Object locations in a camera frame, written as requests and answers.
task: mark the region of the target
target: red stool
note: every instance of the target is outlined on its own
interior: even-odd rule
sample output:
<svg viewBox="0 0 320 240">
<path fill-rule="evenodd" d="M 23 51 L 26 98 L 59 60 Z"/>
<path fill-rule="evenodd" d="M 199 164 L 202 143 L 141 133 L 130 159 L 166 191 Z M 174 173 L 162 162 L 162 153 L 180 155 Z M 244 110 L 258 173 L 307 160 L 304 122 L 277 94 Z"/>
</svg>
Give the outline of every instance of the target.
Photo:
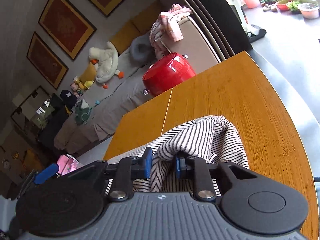
<svg viewBox="0 0 320 240">
<path fill-rule="evenodd" d="M 195 75 L 189 62 L 182 55 L 174 52 L 158 60 L 149 68 L 143 75 L 142 81 L 149 92 L 156 97 Z"/>
</svg>

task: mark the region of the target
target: striped towel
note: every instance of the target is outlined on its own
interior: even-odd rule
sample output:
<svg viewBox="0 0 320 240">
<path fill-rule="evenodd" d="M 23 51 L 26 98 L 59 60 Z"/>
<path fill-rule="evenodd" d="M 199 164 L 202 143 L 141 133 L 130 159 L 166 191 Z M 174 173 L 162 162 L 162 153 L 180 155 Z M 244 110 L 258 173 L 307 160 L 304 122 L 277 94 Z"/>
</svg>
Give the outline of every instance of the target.
<svg viewBox="0 0 320 240">
<path fill-rule="evenodd" d="M 108 161 L 118 163 L 128 156 L 142 156 L 146 147 L 153 150 L 150 179 L 137 179 L 133 182 L 133 191 L 141 192 L 192 192 L 192 181 L 176 179 L 174 158 L 179 151 L 200 157 L 207 163 L 217 163 L 225 159 L 249 168 L 239 133 L 236 127 L 224 116 L 204 116 L 178 125 L 159 138 L 141 147 L 118 155 Z M 110 190 L 112 180 L 107 187 Z M 212 183 L 216 195 L 220 195 L 216 180 Z"/>
</svg>

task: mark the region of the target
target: plush toy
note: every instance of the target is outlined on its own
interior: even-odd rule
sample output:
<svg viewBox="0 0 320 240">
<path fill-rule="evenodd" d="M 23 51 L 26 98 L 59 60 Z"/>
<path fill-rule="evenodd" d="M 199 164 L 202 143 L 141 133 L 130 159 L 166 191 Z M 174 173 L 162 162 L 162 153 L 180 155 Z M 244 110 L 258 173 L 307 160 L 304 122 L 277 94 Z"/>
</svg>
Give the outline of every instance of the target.
<svg viewBox="0 0 320 240">
<path fill-rule="evenodd" d="M 75 84 L 78 84 L 80 90 L 85 90 L 84 84 L 80 81 L 80 79 L 77 76 L 74 77 L 73 82 Z"/>
<path fill-rule="evenodd" d="M 89 59 L 98 60 L 98 63 L 94 65 L 97 71 L 97 82 L 107 82 L 114 74 L 119 78 L 124 77 L 124 73 L 117 70 L 118 52 L 110 41 L 107 42 L 107 49 L 90 48 Z"/>
<path fill-rule="evenodd" d="M 92 85 L 93 85 L 94 81 L 93 80 L 88 80 L 84 83 L 84 89 L 88 90 Z"/>
<path fill-rule="evenodd" d="M 72 93 L 76 96 L 76 98 L 79 98 L 80 97 L 78 93 L 79 85 L 76 83 L 72 83 L 70 86 L 71 86 Z"/>
</svg>

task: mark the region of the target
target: black plastic mount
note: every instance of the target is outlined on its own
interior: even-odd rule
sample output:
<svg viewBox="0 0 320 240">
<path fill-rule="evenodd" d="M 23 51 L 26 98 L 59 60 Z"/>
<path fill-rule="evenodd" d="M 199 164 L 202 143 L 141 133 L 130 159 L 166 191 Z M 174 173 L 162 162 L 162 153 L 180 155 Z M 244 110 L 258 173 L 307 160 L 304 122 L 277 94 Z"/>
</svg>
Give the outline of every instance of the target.
<svg viewBox="0 0 320 240">
<path fill-rule="evenodd" d="M 209 164 L 181 152 L 176 172 L 180 179 L 193 179 L 194 198 L 214 202 L 233 225 L 246 231 L 279 235 L 299 230 L 308 214 L 308 203 L 297 190 L 228 160 Z M 209 197 L 214 192 L 211 179 L 217 179 L 221 196 Z"/>
</svg>

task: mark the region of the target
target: wooden table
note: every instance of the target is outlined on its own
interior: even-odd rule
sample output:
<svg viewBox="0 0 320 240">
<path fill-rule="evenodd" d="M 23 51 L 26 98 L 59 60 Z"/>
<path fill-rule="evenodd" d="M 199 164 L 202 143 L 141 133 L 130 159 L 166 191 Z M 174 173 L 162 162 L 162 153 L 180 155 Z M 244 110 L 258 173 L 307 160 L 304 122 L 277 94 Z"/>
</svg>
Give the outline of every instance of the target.
<svg viewBox="0 0 320 240">
<path fill-rule="evenodd" d="M 277 93 L 246 52 L 127 113 L 104 158 L 146 144 L 181 123 L 205 115 L 224 115 L 235 125 L 251 170 L 305 196 L 309 213 L 301 233 L 318 240 L 316 190 L 299 134 Z"/>
</svg>

